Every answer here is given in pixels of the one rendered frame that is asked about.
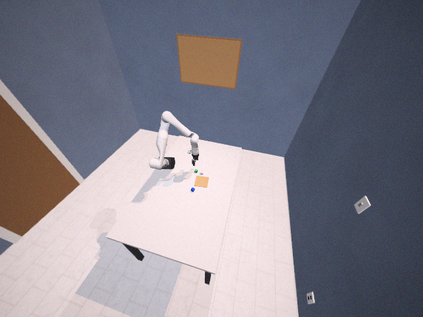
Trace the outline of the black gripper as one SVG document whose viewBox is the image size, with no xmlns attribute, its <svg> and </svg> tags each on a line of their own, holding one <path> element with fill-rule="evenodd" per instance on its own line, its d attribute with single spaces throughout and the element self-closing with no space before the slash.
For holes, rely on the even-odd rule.
<svg viewBox="0 0 423 317">
<path fill-rule="evenodd" d="M 192 164 L 193 164 L 193 166 L 195 166 L 195 162 L 196 162 L 196 160 L 198 160 L 198 156 L 199 156 L 199 154 L 198 154 L 198 155 L 193 155 L 193 154 L 192 154 L 192 156 L 193 156 L 193 159 L 192 159 Z"/>
</svg>

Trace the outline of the tan flat mat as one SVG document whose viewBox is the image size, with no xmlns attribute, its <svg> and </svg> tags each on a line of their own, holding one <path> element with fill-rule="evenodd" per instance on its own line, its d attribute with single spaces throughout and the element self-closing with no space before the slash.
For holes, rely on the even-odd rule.
<svg viewBox="0 0 423 317">
<path fill-rule="evenodd" d="M 205 177 L 205 176 L 196 176 L 196 181 L 194 186 L 199 186 L 199 187 L 208 187 L 208 180 L 209 177 Z"/>
</svg>

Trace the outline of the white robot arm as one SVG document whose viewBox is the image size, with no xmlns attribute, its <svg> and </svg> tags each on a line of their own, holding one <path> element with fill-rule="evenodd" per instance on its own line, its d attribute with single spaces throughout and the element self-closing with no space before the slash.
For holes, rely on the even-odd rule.
<svg viewBox="0 0 423 317">
<path fill-rule="evenodd" d="M 159 158 L 152 158 L 149 161 L 150 168 L 154 169 L 162 169 L 162 167 L 167 167 L 169 165 L 169 161 L 164 158 L 165 156 L 165 149 L 167 146 L 168 141 L 168 134 L 169 134 L 169 125 L 172 124 L 175 126 L 181 134 L 185 137 L 191 137 L 190 144 L 191 148 L 188 150 L 188 154 L 192 153 L 193 155 L 199 154 L 199 147 L 198 147 L 198 140 L 199 136 L 191 132 L 185 126 L 183 126 L 170 112 L 165 111 L 161 115 L 161 126 L 157 135 L 156 146 L 159 150 Z"/>
</svg>

